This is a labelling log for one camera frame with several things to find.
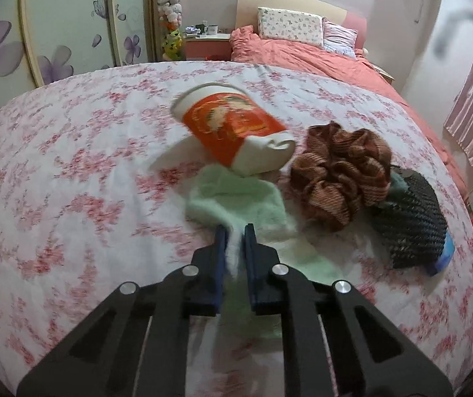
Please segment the sliding wardrobe with flowers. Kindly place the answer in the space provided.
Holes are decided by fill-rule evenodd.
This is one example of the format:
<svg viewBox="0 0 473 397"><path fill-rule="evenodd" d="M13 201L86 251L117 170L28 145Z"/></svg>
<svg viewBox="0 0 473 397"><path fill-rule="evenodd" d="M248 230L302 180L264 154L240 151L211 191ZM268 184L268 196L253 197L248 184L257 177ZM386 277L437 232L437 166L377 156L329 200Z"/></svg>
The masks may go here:
<svg viewBox="0 0 473 397"><path fill-rule="evenodd" d="M0 109L74 74L153 60L148 0L0 0Z"/></svg>

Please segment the beige pink headboard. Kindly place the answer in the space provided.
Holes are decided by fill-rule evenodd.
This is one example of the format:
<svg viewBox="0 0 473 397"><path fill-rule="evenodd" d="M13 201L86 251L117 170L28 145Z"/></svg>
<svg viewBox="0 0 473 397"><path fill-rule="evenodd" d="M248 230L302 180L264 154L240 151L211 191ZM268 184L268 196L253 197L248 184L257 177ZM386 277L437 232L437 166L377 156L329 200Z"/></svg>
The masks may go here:
<svg viewBox="0 0 473 397"><path fill-rule="evenodd" d="M259 6L306 12L321 15L331 22L357 31L356 49L362 49L366 41L366 18L344 8L321 0L237 0L235 29L246 25L258 27Z"/></svg>

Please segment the salmon pink duvet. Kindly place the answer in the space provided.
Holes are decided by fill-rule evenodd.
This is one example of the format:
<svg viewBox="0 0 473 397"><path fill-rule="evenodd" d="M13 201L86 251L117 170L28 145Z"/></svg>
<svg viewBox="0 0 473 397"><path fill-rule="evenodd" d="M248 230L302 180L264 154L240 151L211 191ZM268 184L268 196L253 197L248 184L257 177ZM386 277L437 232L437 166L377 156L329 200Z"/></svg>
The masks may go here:
<svg viewBox="0 0 473 397"><path fill-rule="evenodd" d="M238 63L278 66L299 72L328 76L380 94L399 104L437 151L463 199L469 191L455 159L428 123L375 71L372 63L356 53L354 58L331 53L312 45L284 39L262 39L247 25L233 30L229 39L231 60Z"/></svg>

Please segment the orange paper cup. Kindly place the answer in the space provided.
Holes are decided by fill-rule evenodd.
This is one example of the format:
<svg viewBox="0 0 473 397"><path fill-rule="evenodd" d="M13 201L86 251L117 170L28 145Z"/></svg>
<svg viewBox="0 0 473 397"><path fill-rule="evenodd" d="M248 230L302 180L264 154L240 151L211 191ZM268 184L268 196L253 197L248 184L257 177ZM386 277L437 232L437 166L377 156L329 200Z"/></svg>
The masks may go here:
<svg viewBox="0 0 473 397"><path fill-rule="evenodd" d="M197 85L173 102L171 113L215 160L241 176L279 170L296 150L288 128L232 85Z"/></svg>

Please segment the pink left nightstand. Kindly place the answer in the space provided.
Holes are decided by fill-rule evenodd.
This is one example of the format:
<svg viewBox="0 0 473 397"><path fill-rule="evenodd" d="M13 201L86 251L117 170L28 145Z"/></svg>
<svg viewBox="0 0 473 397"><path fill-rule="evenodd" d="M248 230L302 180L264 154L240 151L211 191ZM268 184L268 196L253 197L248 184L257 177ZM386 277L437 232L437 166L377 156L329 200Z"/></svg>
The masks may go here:
<svg viewBox="0 0 473 397"><path fill-rule="evenodd" d="M183 49L188 61L230 61L232 54L230 35L222 33L186 38Z"/></svg>

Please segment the striped pink pillow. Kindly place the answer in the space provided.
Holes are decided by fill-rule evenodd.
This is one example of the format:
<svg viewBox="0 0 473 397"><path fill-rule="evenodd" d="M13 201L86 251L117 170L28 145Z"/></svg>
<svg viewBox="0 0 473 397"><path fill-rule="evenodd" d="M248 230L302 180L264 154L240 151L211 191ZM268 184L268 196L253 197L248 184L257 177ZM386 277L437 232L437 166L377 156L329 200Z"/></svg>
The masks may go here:
<svg viewBox="0 0 473 397"><path fill-rule="evenodd" d="M343 55L344 57L355 58L356 39L358 31L341 26L323 19L323 44L324 50Z"/></svg>

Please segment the mint green sock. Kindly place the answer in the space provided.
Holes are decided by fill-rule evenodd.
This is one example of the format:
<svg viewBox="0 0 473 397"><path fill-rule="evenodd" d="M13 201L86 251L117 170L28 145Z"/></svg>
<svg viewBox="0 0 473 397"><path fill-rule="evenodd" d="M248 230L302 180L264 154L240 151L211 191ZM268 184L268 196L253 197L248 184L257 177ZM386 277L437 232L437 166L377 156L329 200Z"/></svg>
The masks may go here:
<svg viewBox="0 0 473 397"><path fill-rule="evenodd" d="M302 233L296 217L287 211L273 183L258 177L240 177L210 164L184 182L185 212L190 220L209 229L222 225L229 233L225 250L225 300L220 323L231 333L274 339L281 336L278 316L255 316L249 305L244 258L244 227L253 224L257 241L278 252L289 266L312 281L330 284L339 268Z"/></svg>

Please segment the white mug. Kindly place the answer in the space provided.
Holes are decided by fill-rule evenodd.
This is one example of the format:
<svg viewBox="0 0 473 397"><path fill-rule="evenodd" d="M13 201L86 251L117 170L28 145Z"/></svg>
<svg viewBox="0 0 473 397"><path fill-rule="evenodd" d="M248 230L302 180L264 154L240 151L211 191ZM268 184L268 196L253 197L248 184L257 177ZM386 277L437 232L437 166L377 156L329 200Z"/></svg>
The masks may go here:
<svg viewBox="0 0 473 397"><path fill-rule="evenodd" d="M218 34L218 26L215 24L211 24L207 28L207 35L217 35Z"/></svg>

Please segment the plush toy tower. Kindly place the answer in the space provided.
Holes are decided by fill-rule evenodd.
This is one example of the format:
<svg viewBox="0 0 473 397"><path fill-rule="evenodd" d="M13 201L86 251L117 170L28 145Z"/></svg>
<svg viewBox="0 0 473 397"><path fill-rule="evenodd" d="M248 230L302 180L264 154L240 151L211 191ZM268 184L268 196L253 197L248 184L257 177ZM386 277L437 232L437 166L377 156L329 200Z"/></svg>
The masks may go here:
<svg viewBox="0 0 473 397"><path fill-rule="evenodd" d="M182 60L182 0L157 0L162 58Z"/></svg>

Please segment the brown striped scrunchie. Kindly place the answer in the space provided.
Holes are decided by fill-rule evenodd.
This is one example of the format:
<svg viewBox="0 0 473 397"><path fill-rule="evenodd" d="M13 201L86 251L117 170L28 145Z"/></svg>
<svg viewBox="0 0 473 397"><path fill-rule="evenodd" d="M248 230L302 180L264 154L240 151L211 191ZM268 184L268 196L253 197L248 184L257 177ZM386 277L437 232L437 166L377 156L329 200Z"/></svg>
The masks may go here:
<svg viewBox="0 0 473 397"><path fill-rule="evenodd" d="M312 125L289 183L305 216L327 230L343 230L357 213L384 201L391 184L392 150L380 135L347 131L336 122Z"/></svg>

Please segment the black dotted scrunchie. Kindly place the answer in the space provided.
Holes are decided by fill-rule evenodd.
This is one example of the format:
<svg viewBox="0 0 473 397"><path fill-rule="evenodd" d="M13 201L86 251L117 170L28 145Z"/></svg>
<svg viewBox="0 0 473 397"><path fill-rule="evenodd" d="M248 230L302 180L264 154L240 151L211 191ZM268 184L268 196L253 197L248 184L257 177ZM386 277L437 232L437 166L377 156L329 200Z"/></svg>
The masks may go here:
<svg viewBox="0 0 473 397"><path fill-rule="evenodd" d="M447 220L434 189L419 172L392 166L387 196L369 207L368 214L392 268L428 269L443 254Z"/></svg>

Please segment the floral pink tablecloth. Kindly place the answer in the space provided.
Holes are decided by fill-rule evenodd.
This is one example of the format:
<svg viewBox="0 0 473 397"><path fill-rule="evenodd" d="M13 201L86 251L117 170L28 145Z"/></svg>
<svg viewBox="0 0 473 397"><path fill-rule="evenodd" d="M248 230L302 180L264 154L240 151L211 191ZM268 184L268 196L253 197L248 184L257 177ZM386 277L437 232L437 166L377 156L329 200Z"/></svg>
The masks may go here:
<svg viewBox="0 0 473 397"><path fill-rule="evenodd" d="M171 105L188 89L233 85L303 144L335 121L384 138L393 162L433 187L455 244L429 277L395 271L364 215L330 233L301 216L288 170L265 178L258 239L311 280L344 278L459 387L473 368L473 227L464 191L435 140L394 88L363 66L314 75L275 66L181 62L67 78L0 110L0 381L14 391L119 284L159 282L213 239L185 211L212 161Z"/></svg>

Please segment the blue tissue pack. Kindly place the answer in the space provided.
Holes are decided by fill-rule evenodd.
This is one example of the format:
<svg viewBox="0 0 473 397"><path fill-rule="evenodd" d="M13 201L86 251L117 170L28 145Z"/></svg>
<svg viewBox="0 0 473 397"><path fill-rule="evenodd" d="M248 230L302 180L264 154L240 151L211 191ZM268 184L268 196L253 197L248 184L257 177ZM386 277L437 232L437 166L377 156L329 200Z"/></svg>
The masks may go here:
<svg viewBox="0 0 473 397"><path fill-rule="evenodd" d="M449 232L446 233L442 254L434 261L425 266L428 276L436 276L442 273L453 259L454 243Z"/></svg>

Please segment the floral white pillow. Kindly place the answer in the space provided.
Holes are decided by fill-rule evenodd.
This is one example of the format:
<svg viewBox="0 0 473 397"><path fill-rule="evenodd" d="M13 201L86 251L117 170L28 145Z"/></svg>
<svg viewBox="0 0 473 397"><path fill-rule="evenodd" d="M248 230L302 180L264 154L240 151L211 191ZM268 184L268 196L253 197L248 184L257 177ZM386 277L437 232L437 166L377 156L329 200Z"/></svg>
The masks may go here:
<svg viewBox="0 0 473 397"><path fill-rule="evenodd" d="M259 7L258 30L262 39L284 39L317 48L324 41L322 16L288 9Z"/></svg>

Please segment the right nightstand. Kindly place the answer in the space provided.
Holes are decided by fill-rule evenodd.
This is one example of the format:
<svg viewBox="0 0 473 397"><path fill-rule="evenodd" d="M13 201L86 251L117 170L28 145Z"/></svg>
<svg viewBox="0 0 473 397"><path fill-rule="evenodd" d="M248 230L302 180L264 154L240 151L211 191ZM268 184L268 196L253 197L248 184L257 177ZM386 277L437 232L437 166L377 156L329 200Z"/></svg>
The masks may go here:
<svg viewBox="0 0 473 397"><path fill-rule="evenodd" d="M389 84L392 84L394 82L394 77L390 75L390 73L387 73L383 68L377 66L377 65L373 65L373 68L375 70L376 73L379 73L386 82L388 82Z"/></svg>

